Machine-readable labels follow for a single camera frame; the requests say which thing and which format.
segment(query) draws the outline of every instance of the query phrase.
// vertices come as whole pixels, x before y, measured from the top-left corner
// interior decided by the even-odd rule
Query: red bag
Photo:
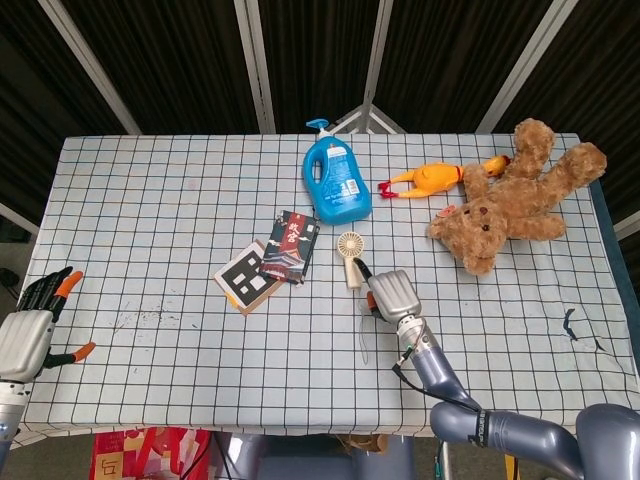
[[[151,427],[98,433],[93,443],[90,480],[207,480],[211,432]]]

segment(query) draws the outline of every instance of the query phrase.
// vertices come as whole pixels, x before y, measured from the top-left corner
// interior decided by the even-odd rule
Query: orange fingertip
[[[76,283],[78,283],[82,277],[83,277],[83,273],[80,271],[72,273],[58,287],[58,290],[56,290],[55,296],[69,298],[69,294],[71,293],[71,290],[73,289],[73,287],[76,286]]]
[[[81,347],[78,351],[73,352],[73,356],[75,357],[76,362],[80,362],[87,358],[93,349],[96,348],[96,344],[94,342],[87,343],[84,347]]]
[[[373,292],[371,291],[367,292],[367,306],[369,307],[369,310],[378,308],[378,305],[376,304],[376,299],[373,297]]]

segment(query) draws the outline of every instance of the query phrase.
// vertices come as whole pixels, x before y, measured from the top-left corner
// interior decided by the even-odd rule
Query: black mark
[[[571,337],[571,340],[576,340],[577,341],[578,337],[576,337],[576,334],[573,333],[573,330],[569,326],[569,317],[575,311],[576,311],[575,308],[570,308],[569,310],[567,310],[567,313],[564,314],[564,322],[562,322],[562,328],[564,328],[564,331],[569,334],[569,336]]]

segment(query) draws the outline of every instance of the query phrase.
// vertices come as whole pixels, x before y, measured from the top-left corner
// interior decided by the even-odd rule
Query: pink tag
[[[436,217],[440,217],[440,218],[448,217],[449,215],[451,215],[455,211],[456,211],[456,206],[455,205],[449,205],[444,210],[440,210],[438,213],[436,213]]]

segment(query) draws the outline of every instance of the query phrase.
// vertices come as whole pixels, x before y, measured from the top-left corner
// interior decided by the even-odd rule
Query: teddy bear ear
[[[472,275],[485,275],[491,271],[496,262],[496,257],[480,258],[476,256],[465,256],[462,259],[464,268]]]

